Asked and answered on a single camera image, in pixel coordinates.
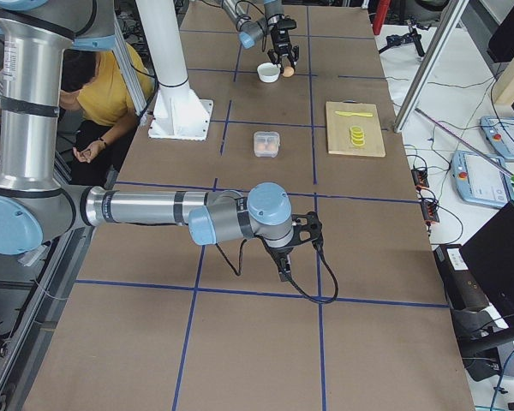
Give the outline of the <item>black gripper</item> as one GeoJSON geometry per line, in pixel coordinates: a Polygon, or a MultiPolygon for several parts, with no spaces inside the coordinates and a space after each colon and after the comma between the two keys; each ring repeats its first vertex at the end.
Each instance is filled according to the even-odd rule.
{"type": "Polygon", "coordinates": [[[272,247],[265,240],[261,241],[267,253],[278,268],[281,282],[288,282],[291,279],[290,253],[292,247],[272,247]]]}
{"type": "Polygon", "coordinates": [[[300,50],[298,45],[292,45],[290,30],[295,30],[297,23],[289,17],[282,17],[269,26],[272,40],[272,48],[267,55],[273,65],[283,68],[282,59],[288,58],[291,67],[295,67],[299,60],[300,50]]]}

